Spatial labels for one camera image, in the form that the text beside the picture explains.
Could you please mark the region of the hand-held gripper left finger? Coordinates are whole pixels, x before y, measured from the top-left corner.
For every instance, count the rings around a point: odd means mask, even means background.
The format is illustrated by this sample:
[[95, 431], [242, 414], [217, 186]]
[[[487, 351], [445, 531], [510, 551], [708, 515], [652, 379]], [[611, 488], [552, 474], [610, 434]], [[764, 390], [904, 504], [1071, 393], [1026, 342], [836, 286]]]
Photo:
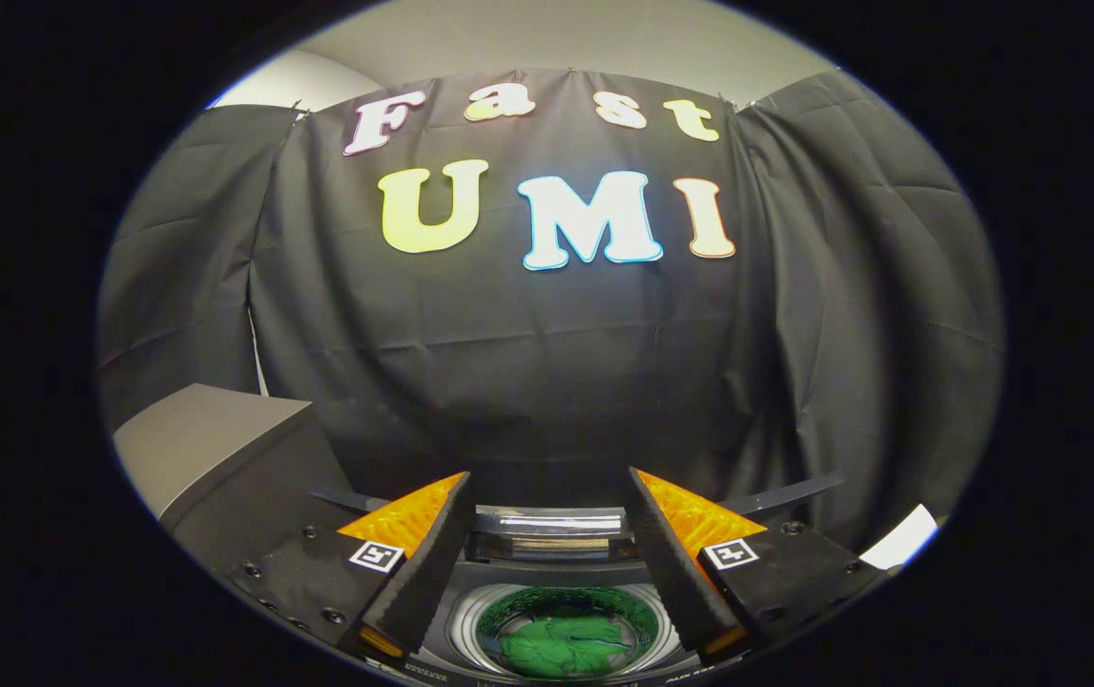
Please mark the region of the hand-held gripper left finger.
[[229, 582], [321, 644], [401, 661], [422, 647], [473, 522], [472, 473], [459, 471], [349, 525], [302, 526]]

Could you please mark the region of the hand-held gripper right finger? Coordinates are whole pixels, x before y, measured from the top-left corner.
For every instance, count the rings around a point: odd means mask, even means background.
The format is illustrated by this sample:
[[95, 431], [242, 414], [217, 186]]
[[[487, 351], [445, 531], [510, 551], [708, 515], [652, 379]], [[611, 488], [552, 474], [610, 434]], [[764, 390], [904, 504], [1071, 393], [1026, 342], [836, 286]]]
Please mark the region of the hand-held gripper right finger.
[[761, 525], [639, 468], [629, 526], [683, 648], [705, 662], [791, 642], [888, 579], [802, 522]]

